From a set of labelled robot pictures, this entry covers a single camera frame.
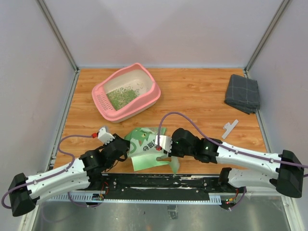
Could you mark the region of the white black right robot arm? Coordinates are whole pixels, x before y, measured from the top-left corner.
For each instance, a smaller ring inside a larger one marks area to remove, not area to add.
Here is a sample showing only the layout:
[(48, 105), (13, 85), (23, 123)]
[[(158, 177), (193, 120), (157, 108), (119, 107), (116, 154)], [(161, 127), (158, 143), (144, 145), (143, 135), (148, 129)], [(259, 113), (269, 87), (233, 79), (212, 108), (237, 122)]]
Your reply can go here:
[(156, 136), (155, 144), (168, 156), (192, 156), (202, 163), (227, 164), (219, 175), (223, 192), (234, 188), (263, 187), (278, 193), (302, 197), (304, 166), (288, 150), (266, 153), (248, 150), (212, 138), (198, 138), (188, 130), (177, 129), (172, 136)]

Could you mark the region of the pink litter box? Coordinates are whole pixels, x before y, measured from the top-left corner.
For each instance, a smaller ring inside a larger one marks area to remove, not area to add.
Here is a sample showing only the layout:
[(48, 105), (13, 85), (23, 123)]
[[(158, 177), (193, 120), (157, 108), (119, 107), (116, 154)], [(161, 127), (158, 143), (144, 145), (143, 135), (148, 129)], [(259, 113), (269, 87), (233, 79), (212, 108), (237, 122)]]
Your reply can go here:
[(91, 94), (103, 118), (119, 123), (154, 105), (161, 90), (151, 73), (135, 63), (114, 72)]

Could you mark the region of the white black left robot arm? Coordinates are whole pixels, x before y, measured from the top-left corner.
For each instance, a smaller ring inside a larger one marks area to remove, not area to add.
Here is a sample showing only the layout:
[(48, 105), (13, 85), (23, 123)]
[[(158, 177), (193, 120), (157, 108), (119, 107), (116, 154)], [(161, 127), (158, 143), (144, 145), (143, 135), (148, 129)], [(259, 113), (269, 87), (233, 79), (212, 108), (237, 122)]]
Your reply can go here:
[(129, 148), (128, 140), (113, 134), (110, 141), (62, 167), (32, 176), (19, 173), (9, 186), (7, 196), (11, 204), (7, 208), (13, 217), (19, 217), (57, 195), (73, 190), (96, 191), (103, 185), (102, 173), (111, 169), (115, 161), (125, 161)]

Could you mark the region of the white plastic bag clip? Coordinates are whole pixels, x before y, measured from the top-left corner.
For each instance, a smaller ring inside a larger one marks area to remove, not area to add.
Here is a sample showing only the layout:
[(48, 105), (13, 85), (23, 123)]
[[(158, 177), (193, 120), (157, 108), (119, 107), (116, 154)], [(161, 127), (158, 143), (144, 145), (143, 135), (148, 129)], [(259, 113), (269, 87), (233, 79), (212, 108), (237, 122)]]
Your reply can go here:
[(228, 122), (223, 126), (223, 129), (225, 130), (223, 135), (222, 135), (222, 139), (226, 139), (229, 134), (232, 132), (232, 130), (236, 127), (236, 125), (238, 124), (238, 120), (234, 120), (232, 123)]

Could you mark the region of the green cat litter bag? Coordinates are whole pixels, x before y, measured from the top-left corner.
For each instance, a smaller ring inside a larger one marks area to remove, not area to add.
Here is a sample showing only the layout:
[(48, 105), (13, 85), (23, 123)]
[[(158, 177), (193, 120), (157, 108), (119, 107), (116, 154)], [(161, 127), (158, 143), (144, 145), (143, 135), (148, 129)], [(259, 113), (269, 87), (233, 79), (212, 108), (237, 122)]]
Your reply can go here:
[(156, 150), (155, 139), (158, 133), (156, 127), (134, 128), (124, 137), (130, 142), (128, 157), (132, 160), (134, 171), (145, 170), (152, 167), (168, 165), (173, 174), (176, 175), (180, 163), (177, 157), (172, 157), (170, 161), (158, 161), (158, 157), (166, 157), (163, 150)]

